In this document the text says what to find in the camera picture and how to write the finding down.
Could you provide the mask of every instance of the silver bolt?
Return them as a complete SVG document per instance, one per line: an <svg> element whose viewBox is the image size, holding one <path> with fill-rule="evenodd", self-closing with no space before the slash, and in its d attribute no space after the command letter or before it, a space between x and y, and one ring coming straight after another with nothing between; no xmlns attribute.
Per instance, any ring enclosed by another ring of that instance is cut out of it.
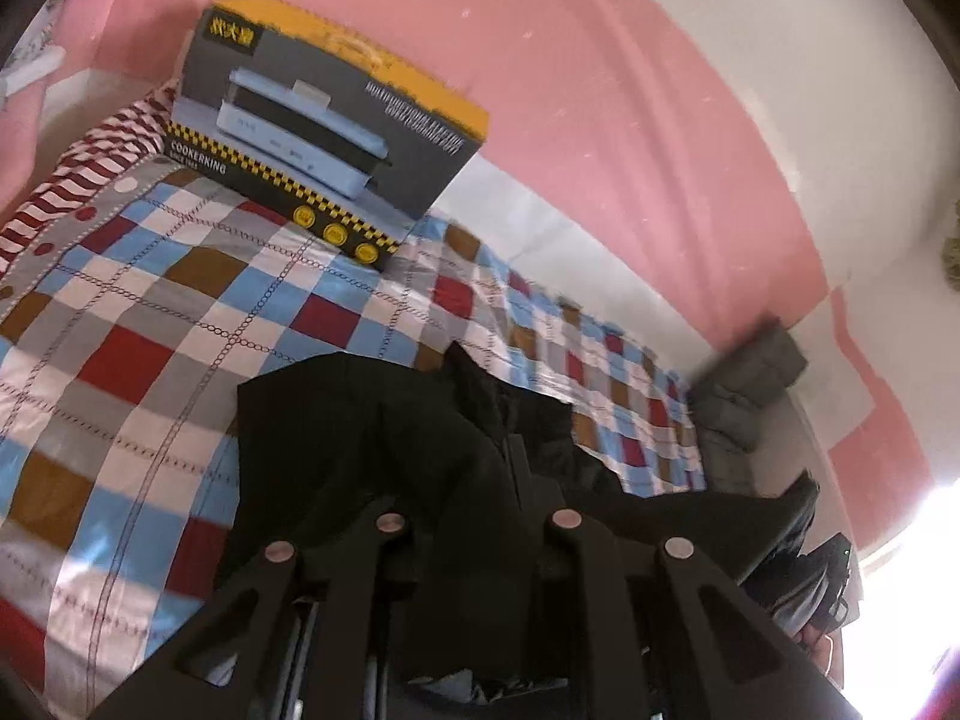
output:
<svg viewBox="0 0 960 720"><path fill-rule="evenodd" d="M674 536L673 538L666 539L664 551L667 555L675 557L677 560L686 560L693 555L693 544L690 543L688 538Z"/></svg>
<svg viewBox="0 0 960 720"><path fill-rule="evenodd" d="M274 541L264 550L263 554L267 556L267 560L270 560L270 562L287 562L291 557L294 557L296 550L289 541Z"/></svg>
<svg viewBox="0 0 960 720"><path fill-rule="evenodd" d="M553 512L552 519L554 525L558 528L563 528L565 531L572 531L574 528L579 528L580 523L584 521L580 513L574 509L557 509Z"/></svg>
<svg viewBox="0 0 960 720"><path fill-rule="evenodd" d="M387 512L387 514L381 514L380 517L376 519L376 528L381 533L396 533L402 531L407 521L403 518L403 514L397 514L396 512Z"/></svg>

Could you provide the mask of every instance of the cardboard box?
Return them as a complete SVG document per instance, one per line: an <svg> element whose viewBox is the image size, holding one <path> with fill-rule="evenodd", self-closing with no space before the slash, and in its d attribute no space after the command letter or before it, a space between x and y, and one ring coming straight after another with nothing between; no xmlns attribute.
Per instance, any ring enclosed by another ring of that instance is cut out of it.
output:
<svg viewBox="0 0 960 720"><path fill-rule="evenodd" d="M200 19L165 152L382 269L487 136L481 108L275 0Z"/></svg>

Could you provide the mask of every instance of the yellow and black checkered strip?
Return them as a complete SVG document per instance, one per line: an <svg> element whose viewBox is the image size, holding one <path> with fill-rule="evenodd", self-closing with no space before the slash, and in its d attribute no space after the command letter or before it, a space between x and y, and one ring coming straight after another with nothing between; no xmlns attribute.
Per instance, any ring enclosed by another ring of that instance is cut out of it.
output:
<svg viewBox="0 0 960 720"><path fill-rule="evenodd" d="M208 138L208 136L202 132L197 132L197 130L191 129L190 127L184 127L183 124L171 122L171 124L167 125L167 132L186 143L203 148L206 153L220 157L224 162L230 162L232 165L243 167L244 170L252 175L256 175L265 181L270 181L274 186L280 187L280 189L297 199L301 199L318 208L323 211L323 213L328 214L330 218L334 218L344 226L352 228L354 232L362 234L363 237L372 242L373 245L390 252L390 254L397 251L397 247L400 244L385 232L376 229L376 227L368 221L363 221L358 215L345 211L318 191L302 185L279 170L275 170L269 165L264 165L262 162L257 162L256 159L251 159L242 151L224 146L223 143L215 141L213 138Z"/></svg>

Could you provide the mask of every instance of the yellow circle icon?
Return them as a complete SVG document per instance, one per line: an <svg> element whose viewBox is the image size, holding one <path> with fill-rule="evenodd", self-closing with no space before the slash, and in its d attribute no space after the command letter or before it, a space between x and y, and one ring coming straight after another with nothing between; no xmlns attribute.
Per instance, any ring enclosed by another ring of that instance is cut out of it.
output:
<svg viewBox="0 0 960 720"><path fill-rule="evenodd" d="M294 211L294 221L301 227L312 227L317 215L309 205L301 205Z"/></svg>
<svg viewBox="0 0 960 720"><path fill-rule="evenodd" d="M328 224L323 228L323 240L335 247L342 247L347 242L347 228L342 224Z"/></svg>
<svg viewBox="0 0 960 720"><path fill-rule="evenodd" d="M376 258L380 256L380 252L376 250L373 244L361 244L353 250L353 256L364 265L369 265L372 262L376 262Z"/></svg>

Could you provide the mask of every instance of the bed sheet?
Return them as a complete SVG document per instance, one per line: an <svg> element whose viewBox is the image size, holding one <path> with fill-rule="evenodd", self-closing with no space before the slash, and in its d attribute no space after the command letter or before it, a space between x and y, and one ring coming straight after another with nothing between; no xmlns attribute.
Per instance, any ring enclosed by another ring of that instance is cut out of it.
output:
<svg viewBox="0 0 960 720"><path fill-rule="evenodd" d="M158 155L170 97L89 133L0 232L0 649L57 712L88 713L208 596L236 387L291 362L429 370L457 341L571 402L626 490L702 488L683 384L651 351L443 218L387 274L337 255Z"/></svg>

